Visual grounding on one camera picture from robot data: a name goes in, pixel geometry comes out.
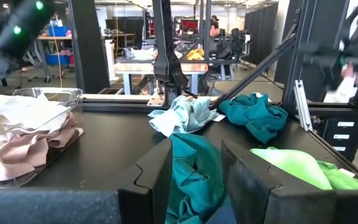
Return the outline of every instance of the beige cloth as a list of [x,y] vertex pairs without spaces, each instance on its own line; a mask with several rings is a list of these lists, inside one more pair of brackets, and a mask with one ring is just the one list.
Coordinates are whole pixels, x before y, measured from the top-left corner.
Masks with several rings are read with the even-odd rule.
[[65,147],[75,134],[76,126],[70,113],[58,131],[15,134],[12,140],[0,142],[0,181],[28,174],[35,167],[45,165],[49,147]]

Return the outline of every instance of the black table surface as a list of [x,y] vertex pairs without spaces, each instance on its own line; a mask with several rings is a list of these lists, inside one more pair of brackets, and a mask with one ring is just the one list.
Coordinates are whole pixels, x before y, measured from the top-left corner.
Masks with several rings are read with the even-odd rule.
[[[26,186],[99,189],[106,180],[129,167],[165,138],[151,128],[149,120],[146,114],[140,113],[85,113],[84,135]],[[273,146],[305,151],[317,160],[332,162],[358,176],[358,169],[349,161],[315,135],[305,132],[292,119],[264,146],[245,127],[233,125],[227,119],[218,123],[212,121],[195,134],[205,136],[217,148],[225,140],[246,149]]]

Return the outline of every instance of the white table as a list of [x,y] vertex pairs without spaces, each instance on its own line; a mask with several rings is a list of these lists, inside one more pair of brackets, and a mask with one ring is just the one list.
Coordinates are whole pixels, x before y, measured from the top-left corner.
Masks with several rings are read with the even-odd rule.
[[[184,75],[191,75],[190,91],[197,95],[198,76],[204,75],[208,71],[208,65],[206,63],[181,63],[181,69]],[[151,63],[117,63],[114,65],[114,72],[122,75],[124,92],[126,95],[130,95],[131,75],[154,75],[154,66]]]

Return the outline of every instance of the blue bin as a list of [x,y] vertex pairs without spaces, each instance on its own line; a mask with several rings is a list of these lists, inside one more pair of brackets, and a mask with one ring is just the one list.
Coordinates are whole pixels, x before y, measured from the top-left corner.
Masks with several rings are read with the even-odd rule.
[[53,37],[53,31],[55,31],[55,37],[65,37],[67,31],[70,30],[70,27],[68,27],[68,26],[61,26],[61,27],[54,26],[53,31],[52,31],[52,26],[49,25],[48,29],[49,29],[49,36],[51,36],[51,37]]
[[[70,56],[69,55],[59,55],[60,65],[69,65],[70,64]],[[48,54],[45,56],[45,60],[47,61],[47,65],[59,65],[59,61],[57,59],[57,54]]]

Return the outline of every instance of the green garment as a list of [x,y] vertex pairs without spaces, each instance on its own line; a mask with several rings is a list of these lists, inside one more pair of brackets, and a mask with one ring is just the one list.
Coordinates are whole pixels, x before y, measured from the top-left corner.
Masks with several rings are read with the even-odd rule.
[[336,190],[358,190],[358,180],[342,173],[335,164],[317,161],[329,183]]
[[267,100],[267,95],[260,98],[256,94],[239,95],[233,100],[223,101],[219,109],[230,122],[245,126],[255,138],[265,144],[284,127],[288,116],[285,110],[270,105]]
[[173,134],[173,170],[165,223],[204,223],[225,199],[221,155],[206,138]]
[[291,149],[251,149],[251,152],[285,172],[323,190],[358,190],[358,180],[338,170],[334,164],[316,161],[311,155]]

